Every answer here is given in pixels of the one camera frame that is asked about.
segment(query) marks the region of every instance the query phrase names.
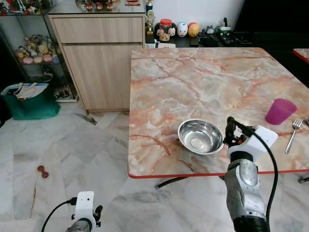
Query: table leg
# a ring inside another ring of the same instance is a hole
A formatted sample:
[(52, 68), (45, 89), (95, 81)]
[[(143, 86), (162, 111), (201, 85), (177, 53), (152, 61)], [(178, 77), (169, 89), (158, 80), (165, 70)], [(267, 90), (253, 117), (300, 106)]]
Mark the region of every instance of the table leg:
[(304, 183), (304, 182), (307, 182), (307, 181), (309, 181), (309, 177), (299, 179), (300, 183)]
[(163, 183), (156, 185), (155, 188), (159, 189), (159, 188), (161, 188), (161, 187), (163, 187), (165, 185), (168, 185), (170, 183), (173, 183), (173, 182), (176, 182), (176, 181), (179, 181), (179, 180), (183, 180), (183, 179), (186, 179), (186, 177), (176, 177), (176, 178), (164, 181)]

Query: marble floor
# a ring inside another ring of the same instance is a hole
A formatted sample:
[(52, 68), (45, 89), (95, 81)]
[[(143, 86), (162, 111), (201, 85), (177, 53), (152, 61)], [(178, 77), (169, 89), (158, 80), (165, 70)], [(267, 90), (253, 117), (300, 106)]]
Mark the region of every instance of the marble floor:
[[(232, 232), (225, 184), (218, 177), (191, 177), (155, 189), (163, 179), (127, 175), (128, 115), (90, 114), (63, 103), (58, 116), (10, 119), (0, 128), (0, 232), (39, 232), (50, 211), (81, 190), (103, 205), (102, 232)], [(44, 165), (43, 179), (36, 170)], [(280, 174), (270, 215), (272, 232), (309, 231), (308, 173)], [(273, 175), (261, 175), (268, 200)], [(71, 225), (74, 207), (59, 208), (46, 232)]]

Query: white wall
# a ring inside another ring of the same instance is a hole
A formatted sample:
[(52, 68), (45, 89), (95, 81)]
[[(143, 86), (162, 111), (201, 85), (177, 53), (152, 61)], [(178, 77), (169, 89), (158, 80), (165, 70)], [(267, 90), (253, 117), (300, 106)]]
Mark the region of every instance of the white wall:
[(154, 0), (155, 24), (162, 18), (174, 23), (197, 22), (200, 28), (219, 25), (224, 17), (235, 26), (244, 0)]

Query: fork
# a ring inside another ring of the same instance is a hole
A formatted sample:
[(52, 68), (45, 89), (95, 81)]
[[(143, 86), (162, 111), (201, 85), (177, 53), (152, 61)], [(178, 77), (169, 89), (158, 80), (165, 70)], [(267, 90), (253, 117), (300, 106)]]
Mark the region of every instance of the fork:
[(292, 146), (292, 142), (293, 142), (293, 139), (294, 139), (294, 136), (296, 134), (296, 131), (300, 128), (302, 122), (303, 122), (303, 120), (300, 117), (297, 117), (295, 119), (295, 121), (293, 122), (292, 126), (294, 128), (294, 132), (293, 132), (292, 136), (290, 137), (290, 140), (289, 140), (288, 145), (286, 147), (286, 150), (285, 150), (286, 154), (289, 154), (291, 146)]

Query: stainless steel bowl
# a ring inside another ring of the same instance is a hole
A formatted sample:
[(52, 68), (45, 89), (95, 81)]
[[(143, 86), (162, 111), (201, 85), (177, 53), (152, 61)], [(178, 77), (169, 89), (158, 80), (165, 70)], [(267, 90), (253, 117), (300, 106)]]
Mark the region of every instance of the stainless steel bowl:
[(211, 155), (223, 147), (223, 134), (211, 122), (193, 118), (178, 127), (180, 142), (190, 151), (200, 155)]

